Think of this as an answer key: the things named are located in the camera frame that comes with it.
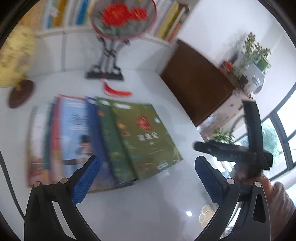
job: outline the blue textured pad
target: blue textured pad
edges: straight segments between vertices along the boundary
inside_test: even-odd
[[[223,186],[221,186],[217,178],[215,178],[215,175],[222,174],[218,170],[214,169],[203,156],[199,156],[198,158],[196,158],[195,171],[202,181],[202,184],[207,190],[212,201],[221,205],[224,202]]]
[[[101,167],[101,162],[96,157],[88,166],[87,170],[83,173],[79,181],[72,188],[71,201],[74,205],[81,203],[85,198],[89,188],[91,187],[94,179],[96,178]]]

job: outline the stack of books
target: stack of books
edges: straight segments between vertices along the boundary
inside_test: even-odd
[[[20,24],[34,31],[87,25],[90,2],[91,0],[40,0],[21,19]]]
[[[157,18],[148,34],[172,42],[182,23],[186,19],[190,8],[172,0],[155,0]]]
[[[27,181],[57,183],[91,155],[101,169],[90,191],[147,179],[182,160],[151,104],[59,95],[34,107],[27,144]]]

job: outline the decorative fan with red flowers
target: decorative fan with red flowers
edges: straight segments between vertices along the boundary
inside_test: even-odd
[[[100,35],[98,39],[104,50],[99,62],[86,73],[86,78],[123,80],[121,69],[116,65],[118,52],[129,44],[130,38],[144,33],[155,18],[153,0],[96,0],[91,8],[90,21]]]

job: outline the human hand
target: human hand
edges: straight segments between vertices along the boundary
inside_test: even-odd
[[[269,197],[271,197],[271,195],[274,192],[273,186],[271,185],[270,180],[264,175],[262,174],[259,177],[253,177],[253,178],[246,178],[247,174],[245,171],[240,171],[238,173],[234,174],[233,179],[236,180],[238,183],[242,183],[242,184],[247,184],[247,185],[252,185],[254,182],[260,182],[265,196],[268,199]]]

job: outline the sleeve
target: sleeve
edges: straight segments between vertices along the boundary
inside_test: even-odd
[[[274,184],[273,189],[272,195],[267,199],[271,241],[275,240],[282,232],[295,211],[294,203],[286,193],[284,185],[277,182]]]

